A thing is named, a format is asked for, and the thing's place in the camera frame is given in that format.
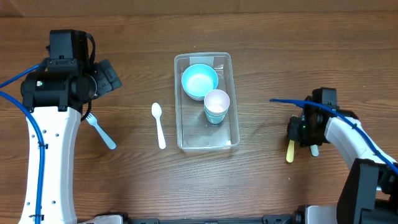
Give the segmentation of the yellow plastic utensil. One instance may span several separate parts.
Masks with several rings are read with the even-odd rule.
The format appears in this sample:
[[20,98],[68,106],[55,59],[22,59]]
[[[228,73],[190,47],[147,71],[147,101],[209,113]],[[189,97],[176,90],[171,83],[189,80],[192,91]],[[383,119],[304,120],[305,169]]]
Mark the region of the yellow plastic utensil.
[[294,161],[294,151],[295,151],[295,142],[293,140],[290,140],[285,157],[288,163],[292,163]]

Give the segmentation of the green plastic cup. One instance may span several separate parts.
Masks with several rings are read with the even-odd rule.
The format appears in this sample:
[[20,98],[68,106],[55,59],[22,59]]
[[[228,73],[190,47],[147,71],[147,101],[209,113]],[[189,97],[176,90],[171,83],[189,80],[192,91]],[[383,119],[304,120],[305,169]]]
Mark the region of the green plastic cup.
[[209,121],[221,122],[228,114],[228,111],[224,111],[223,113],[212,113],[211,111],[205,110],[205,114]]

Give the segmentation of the white plastic spoon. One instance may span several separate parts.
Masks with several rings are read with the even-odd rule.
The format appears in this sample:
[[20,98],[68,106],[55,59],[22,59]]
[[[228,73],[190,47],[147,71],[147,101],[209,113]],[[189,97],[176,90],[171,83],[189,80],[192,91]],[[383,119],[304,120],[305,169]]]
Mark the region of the white plastic spoon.
[[153,103],[152,104],[152,115],[155,118],[156,121],[156,126],[157,126],[157,139],[158,139],[158,143],[159,143],[159,148],[160,149],[165,149],[166,148],[166,142],[165,142],[165,138],[164,138],[164,133],[162,130],[162,125],[160,122],[160,118],[162,115],[162,109],[160,107],[160,105],[158,103]]

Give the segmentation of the light blue plastic fork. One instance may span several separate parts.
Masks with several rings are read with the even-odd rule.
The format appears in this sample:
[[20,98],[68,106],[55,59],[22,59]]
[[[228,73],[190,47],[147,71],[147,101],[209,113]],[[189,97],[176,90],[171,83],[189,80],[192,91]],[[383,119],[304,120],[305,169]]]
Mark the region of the light blue plastic fork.
[[87,122],[94,127],[98,134],[101,136],[102,140],[104,141],[104,143],[108,146],[108,148],[110,150],[114,150],[116,148],[116,143],[110,138],[110,136],[108,134],[106,134],[106,132],[100,127],[100,125],[98,124],[98,120],[96,119],[96,117],[89,113],[88,116],[86,117]]

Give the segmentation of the light blue plastic bowl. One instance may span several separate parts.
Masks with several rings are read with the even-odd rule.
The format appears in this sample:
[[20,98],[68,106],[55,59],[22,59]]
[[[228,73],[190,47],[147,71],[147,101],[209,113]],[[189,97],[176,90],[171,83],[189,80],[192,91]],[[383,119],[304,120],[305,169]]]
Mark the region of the light blue plastic bowl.
[[219,78],[212,67],[198,63],[189,66],[183,72],[181,83],[183,90],[190,98],[203,101],[208,92],[217,89]]

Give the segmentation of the pink plastic cup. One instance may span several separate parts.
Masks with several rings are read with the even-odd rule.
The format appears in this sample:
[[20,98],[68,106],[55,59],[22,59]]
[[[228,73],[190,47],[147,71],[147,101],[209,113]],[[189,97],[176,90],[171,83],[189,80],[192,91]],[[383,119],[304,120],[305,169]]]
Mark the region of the pink plastic cup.
[[228,111],[230,98],[223,90],[211,90],[204,98],[205,109],[212,114],[223,114]]

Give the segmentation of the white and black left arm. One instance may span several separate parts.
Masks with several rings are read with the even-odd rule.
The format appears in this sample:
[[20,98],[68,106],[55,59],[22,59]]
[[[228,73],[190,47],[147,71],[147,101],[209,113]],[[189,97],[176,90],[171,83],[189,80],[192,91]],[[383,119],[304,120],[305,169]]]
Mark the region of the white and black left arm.
[[95,62],[91,34],[52,30],[49,56],[21,83],[29,129],[27,190],[21,223],[77,223],[75,140],[84,105],[121,87],[108,60]]

